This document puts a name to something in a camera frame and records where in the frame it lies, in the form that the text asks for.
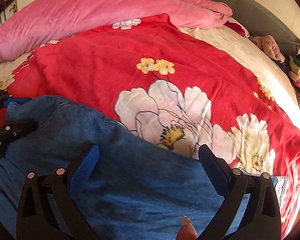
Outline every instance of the pink duvet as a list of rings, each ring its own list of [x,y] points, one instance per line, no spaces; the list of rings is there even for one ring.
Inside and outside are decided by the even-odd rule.
[[[35,0],[0,27],[0,63],[96,26],[167,13],[177,27],[224,24],[231,9],[209,0]]]

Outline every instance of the gray headboard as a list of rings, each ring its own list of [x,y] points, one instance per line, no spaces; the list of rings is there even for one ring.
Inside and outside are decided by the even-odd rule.
[[[271,35],[280,51],[296,56],[300,49],[300,39],[272,12],[254,0],[213,0],[226,3],[233,11],[233,17],[252,36]]]

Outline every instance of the denim jeans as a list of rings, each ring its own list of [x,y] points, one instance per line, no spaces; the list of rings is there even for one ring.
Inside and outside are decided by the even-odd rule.
[[[7,121],[20,119],[36,120],[39,128],[10,143],[0,158],[0,220],[13,236],[26,175],[65,168],[91,143],[98,145],[100,159],[74,200],[103,240],[175,239],[182,216],[201,233],[223,201],[199,161],[144,141],[95,109],[44,96],[11,103]],[[238,227],[247,200],[246,195],[230,231]]]

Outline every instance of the silver rivet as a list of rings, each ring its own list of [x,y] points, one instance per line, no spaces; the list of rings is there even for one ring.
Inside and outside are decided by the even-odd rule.
[[[57,174],[58,175],[62,175],[64,173],[65,173],[65,169],[64,168],[60,168],[60,169],[57,170]]]
[[[241,174],[241,171],[237,168],[234,168],[232,171],[235,175],[240,175]]]
[[[270,178],[270,175],[269,175],[268,173],[266,173],[266,172],[263,173],[262,175],[263,175],[263,177],[264,177],[265,179],[269,179],[269,178]]]
[[[29,174],[28,174],[28,179],[32,179],[34,177],[34,173],[33,172],[30,172]]]

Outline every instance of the red floral blanket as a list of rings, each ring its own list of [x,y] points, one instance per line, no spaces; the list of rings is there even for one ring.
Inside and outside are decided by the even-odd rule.
[[[181,33],[167,14],[50,41],[0,88],[8,84],[14,97],[56,94],[96,108],[136,136],[192,158],[207,144],[232,167],[289,177],[281,207],[287,232],[300,188],[299,129],[251,71]]]

